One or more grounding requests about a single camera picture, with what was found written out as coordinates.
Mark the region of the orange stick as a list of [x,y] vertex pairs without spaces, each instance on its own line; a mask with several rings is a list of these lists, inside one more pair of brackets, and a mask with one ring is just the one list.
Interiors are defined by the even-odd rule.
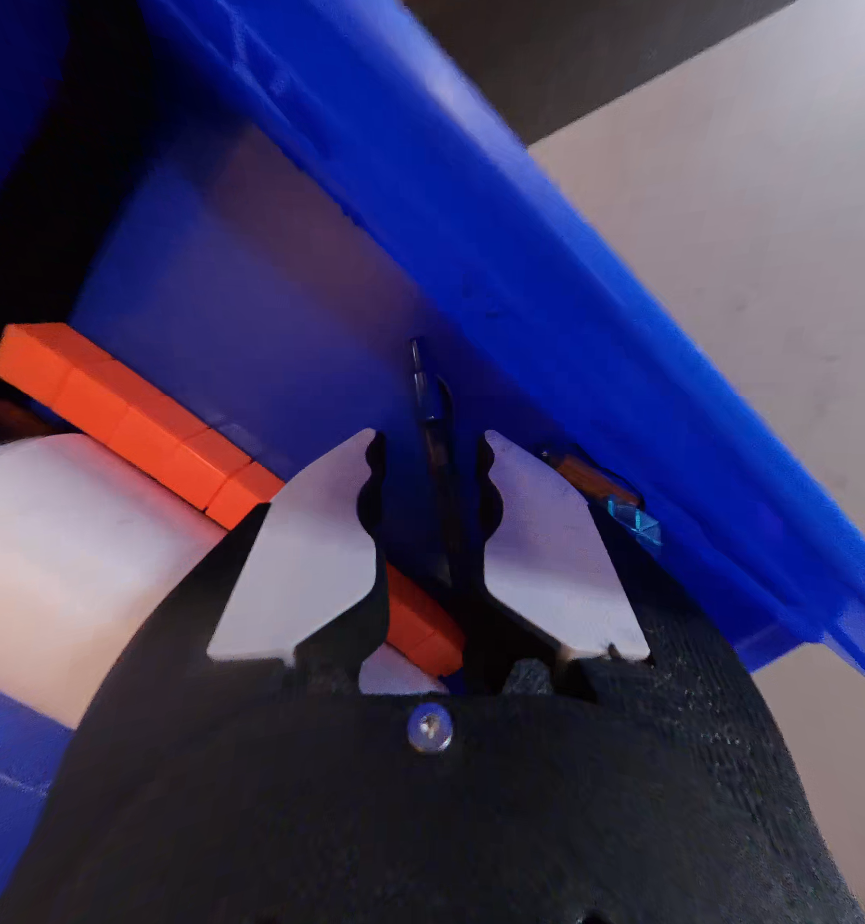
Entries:
[[[157,485],[187,502],[204,524],[225,530],[274,497],[286,482],[254,462],[109,353],[61,322],[11,324],[0,338],[0,378],[109,449]],[[75,433],[16,429],[8,443]],[[387,640],[433,678],[462,667],[464,637],[423,590],[390,565],[391,627]]]

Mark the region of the brown wooden stick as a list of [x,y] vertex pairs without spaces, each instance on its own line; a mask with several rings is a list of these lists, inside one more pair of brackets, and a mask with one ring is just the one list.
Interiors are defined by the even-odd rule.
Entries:
[[644,496],[626,479],[606,468],[602,468],[592,458],[577,454],[560,452],[553,448],[543,448],[539,456],[547,465],[565,478],[577,491],[589,498],[617,502],[644,509]]

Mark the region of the dark pen with clip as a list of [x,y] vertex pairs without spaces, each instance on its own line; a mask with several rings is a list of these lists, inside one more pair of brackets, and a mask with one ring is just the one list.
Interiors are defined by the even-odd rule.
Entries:
[[416,414],[435,492],[450,584],[454,590],[459,590],[463,584],[464,537],[453,454],[452,417],[446,402],[448,393],[426,356],[423,339],[411,338],[409,348]]

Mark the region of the white cylindrical roll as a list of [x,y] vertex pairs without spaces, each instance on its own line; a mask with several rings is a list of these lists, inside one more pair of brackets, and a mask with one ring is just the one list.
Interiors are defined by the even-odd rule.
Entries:
[[69,729],[86,715],[126,651],[161,657],[177,687],[298,670],[329,685],[334,672],[360,692],[442,691],[431,668],[387,640],[390,580],[376,538],[383,435],[357,513],[376,544],[377,578],[356,606],[302,642],[295,662],[215,662],[207,645],[272,498],[225,530],[92,438],[53,435],[0,446],[0,693]]

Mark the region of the clear acrylic cube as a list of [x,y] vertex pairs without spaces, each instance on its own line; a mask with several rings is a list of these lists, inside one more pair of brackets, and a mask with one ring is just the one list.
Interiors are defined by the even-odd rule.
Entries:
[[609,515],[628,530],[650,553],[658,554],[662,548],[661,526],[658,520],[639,504],[611,495],[607,498]]

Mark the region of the blue plastic bin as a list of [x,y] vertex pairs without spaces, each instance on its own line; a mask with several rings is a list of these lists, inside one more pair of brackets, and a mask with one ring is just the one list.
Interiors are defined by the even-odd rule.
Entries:
[[[0,922],[865,922],[733,646],[766,623],[865,668],[865,540],[400,3],[0,2],[0,329],[45,321],[286,481],[381,433],[384,564],[465,645],[390,695],[160,656],[145,687],[126,651]],[[485,431],[644,496],[656,555],[578,491],[646,661],[489,594]]]

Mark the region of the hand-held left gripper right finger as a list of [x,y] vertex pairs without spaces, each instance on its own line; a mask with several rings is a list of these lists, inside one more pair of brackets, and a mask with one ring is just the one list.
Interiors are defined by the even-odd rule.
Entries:
[[646,661],[649,646],[588,501],[540,459],[496,431],[487,477],[503,513],[485,540],[489,594],[554,648],[580,659]]

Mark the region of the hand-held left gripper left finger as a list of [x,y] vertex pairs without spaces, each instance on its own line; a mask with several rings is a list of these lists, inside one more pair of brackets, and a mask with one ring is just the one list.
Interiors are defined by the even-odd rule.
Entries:
[[373,590],[376,544],[357,502],[378,437],[356,433],[278,491],[207,645],[215,662],[280,659]]

